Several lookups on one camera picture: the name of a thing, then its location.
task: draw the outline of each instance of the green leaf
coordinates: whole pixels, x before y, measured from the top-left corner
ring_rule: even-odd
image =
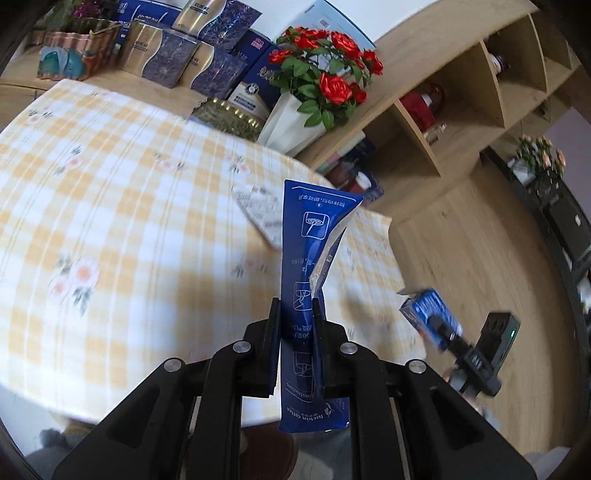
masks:
[[[287,57],[285,61],[281,64],[281,70],[288,70],[289,68],[293,67],[300,59],[295,57]]]
[[[305,74],[303,74],[300,77],[300,79],[308,83],[314,83],[316,81],[316,79],[312,75],[310,75],[310,72],[306,72]]]
[[[277,77],[273,78],[273,81],[271,82],[271,85],[277,87],[277,88],[283,88],[283,87],[287,87],[290,84],[290,80],[287,77],[284,77],[283,75],[279,75]]]
[[[330,50],[326,47],[318,47],[310,52],[311,55],[327,55],[329,53]]]
[[[314,74],[316,78],[320,78],[320,69],[316,65],[310,65],[310,71]]]
[[[322,112],[322,123],[324,124],[324,128],[326,128],[326,131],[333,128],[335,125],[335,116],[333,115],[333,112],[331,112],[330,110],[325,110],[324,112]]]
[[[329,64],[329,73],[335,75],[345,68],[345,64],[339,59],[332,59]]]
[[[353,71],[353,75],[355,76],[355,81],[359,83],[361,81],[361,69],[357,65],[353,65],[351,67],[351,71]]]
[[[299,113],[316,113],[319,110],[316,100],[306,100],[297,109]]]
[[[306,123],[304,124],[304,127],[315,127],[316,125],[320,125],[320,122],[322,121],[322,115],[320,114],[320,111],[313,113],[308,120],[306,120]]]
[[[304,61],[299,61],[294,65],[294,75],[296,77],[301,77],[305,74],[308,70],[310,70],[310,64]]]
[[[347,118],[351,118],[351,116],[353,115],[355,111],[355,103],[350,103],[347,105],[347,111],[345,112],[345,115],[347,116]]]
[[[309,83],[307,85],[302,85],[301,87],[298,88],[298,92],[300,92],[302,95],[308,97],[308,98],[315,98],[316,95],[318,94],[318,87],[312,83]]]

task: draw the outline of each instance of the blue product box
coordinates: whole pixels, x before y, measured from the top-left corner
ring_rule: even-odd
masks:
[[[275,72],[281,68],[281,65],[269,61],[273,50],[278,50],[278,47],[271,45],[263,52],[228,97],[234,105],[263,120],[269,118],[281,96],[281,89],[271,85]]]
[[[409,296],[400,307],[400,312],[422,337],[428,338],[440,350],[445,350],[446,344],[435,329],[429,325],[430,316],[440,316],[454,332],[462,335],[462,325],[452,315],[435,290],[423,290]]]
[[[248,71],[271,45],[273,42],[266,36],[255,30],[249,30],[238,41],[232,54],[246,63],[246,71]]]
[[[121,2],[113,20],[123,22],[123,28],[117,39],[119,45],[123,45],[125,37],[133,20],[153,20],[167,27],[172,27],[181,9],[153,0],[129,0]]]

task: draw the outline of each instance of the shelf compartment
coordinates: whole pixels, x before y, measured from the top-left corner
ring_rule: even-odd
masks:
[[[425,188],[440,180],[435,166],[404,132],[376,150],[366,166],[384,190],[384,195],[368,208],[398,217],[425,196]]]
[[[533,20],[527,15],[499,30],[488,38],[485,47],[510,66],[498,79],[504,124],[509,127],[535,108],[548,91],[544,56]]]
[[[567,69],[572,69],[573,65],[570,58],[569,44],[558,28],[556,28],[543,12],[535,12],[531,18],[538,32],[544,57],[553,60]]]
[[[425,142],[433,155],[433,164],[441,174],[465,170],[473,166],[479,151],[494,140],[495,135],[500,135],[504,126],[499,85],[483,42],[456,57],[427,81],[442,85],[446,93],[436,117],[436,124],[445,123],[446,130],[433,145]],[[406,122],[418,130],[404,107],[402,109]]]

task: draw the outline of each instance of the yellow plaid tablecloth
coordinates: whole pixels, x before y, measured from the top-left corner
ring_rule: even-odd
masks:
[[[288,157],[64,80],[0,134],[0,382],[100,420],[163,360],[210,357],[265,318],[281,254],[231,196],[327,185]],[[381,358],[424,357],[398,312],[389,219],[361,210],[324,285],[329,319]],[[279,395],[246,400],[276,419]]]

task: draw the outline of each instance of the floor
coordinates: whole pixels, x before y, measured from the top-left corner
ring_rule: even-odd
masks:
[[[513,312],[521,329],[499,377],[481,399],[522,454],[567,445],[577,398],[576,344],[566,294],[534,221],[492,165],[390,230],[409,286],[434,287],[476,342],[491,310]],[[453,363],[433,349],[440,374]]]

